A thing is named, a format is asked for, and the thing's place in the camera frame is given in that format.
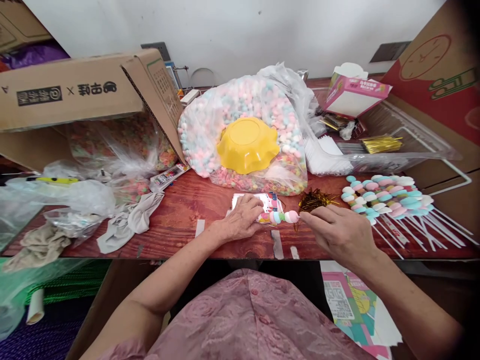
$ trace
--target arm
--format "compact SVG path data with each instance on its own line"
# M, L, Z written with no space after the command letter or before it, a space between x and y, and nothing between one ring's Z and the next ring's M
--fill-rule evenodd
M95 360L111 347L138 339L146 350L157 340L164 315L178 301L204 261L223 244L251 237L262 201L244 195L223 220L215 221L138 285L118 306L80 360Z
M419 360L448 356L462 327L377 248L365 217L334 205L302 212L300 217L318 245L382 299Z

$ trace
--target purple fabric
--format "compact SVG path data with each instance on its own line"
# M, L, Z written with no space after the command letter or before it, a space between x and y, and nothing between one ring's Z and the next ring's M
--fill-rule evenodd
M18 327L0 342L1 360L64 360L94 301L94 296L45 305L45 316Z
M3 59L3 62L13 70L69 58L70 56L60 45L48 41L42 44L24 46L14 52L13 55Z

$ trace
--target hand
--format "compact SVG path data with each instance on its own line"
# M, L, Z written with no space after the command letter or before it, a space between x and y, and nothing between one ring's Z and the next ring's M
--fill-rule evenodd
M311 213L301 212L300 218L312 229L316 243L357 275L368 271L383 254L375 245L368 219L350 209L321 206Z
M231 213L212 225L220 233L223 244L249 238L258 230L267 227L256 222L259 215L264 212L263 205L263 202L252 194L239 197Z

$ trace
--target electrical outlet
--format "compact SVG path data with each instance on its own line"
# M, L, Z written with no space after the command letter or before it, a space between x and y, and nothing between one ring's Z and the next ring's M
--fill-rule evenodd
M169 51L167 50L167 45L162 42L152 42L148 44L141 44L140 45L142 49L158 49L160 51L161 58L163 61L170 61L170 54Z
M370 62L379 63L382 61L397 60L410 43L411 41L383 43L378 47L378 50L375 52Z

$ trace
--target black logo on box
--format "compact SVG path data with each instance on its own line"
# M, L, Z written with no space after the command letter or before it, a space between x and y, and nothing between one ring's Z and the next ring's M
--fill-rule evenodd
M18 106L53 103L62 101L60 85L16 92Z

